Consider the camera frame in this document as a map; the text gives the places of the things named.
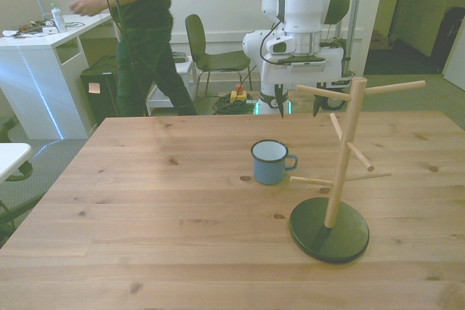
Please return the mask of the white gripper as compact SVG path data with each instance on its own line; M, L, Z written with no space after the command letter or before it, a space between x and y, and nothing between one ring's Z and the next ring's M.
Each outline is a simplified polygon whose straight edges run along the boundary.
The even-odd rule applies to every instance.
M284 104L288 100L284 84L303 84L334 82L341 78L342 48L322 48L317 54L295 56L291 54L266 54L262 64L262 82L275 87L275 99L281 118L284 116ZM322 104L322 97L315 96L312 114L315 117Z

